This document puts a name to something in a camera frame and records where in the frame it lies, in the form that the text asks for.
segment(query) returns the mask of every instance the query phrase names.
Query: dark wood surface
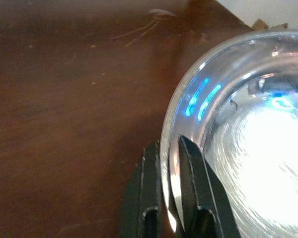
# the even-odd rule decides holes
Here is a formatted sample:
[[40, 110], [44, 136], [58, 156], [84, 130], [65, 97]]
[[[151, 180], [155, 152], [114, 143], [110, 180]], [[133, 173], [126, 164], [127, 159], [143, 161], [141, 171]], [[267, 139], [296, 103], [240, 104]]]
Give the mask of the dark wood surface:
[[248, 31], [215, 1], [0, 1], [0, 237], [115, 237], [181, 77]]

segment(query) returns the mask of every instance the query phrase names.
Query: clear glass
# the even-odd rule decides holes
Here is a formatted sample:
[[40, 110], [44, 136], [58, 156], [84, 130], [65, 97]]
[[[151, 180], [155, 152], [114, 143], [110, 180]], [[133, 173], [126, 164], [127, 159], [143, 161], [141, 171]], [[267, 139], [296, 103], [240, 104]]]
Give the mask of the clear glass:
[[180, 134], [222, 181], [243, 238], [298, 238], [298, 32], [226, 42], [182, 79], [161, 138], [181, 217]]

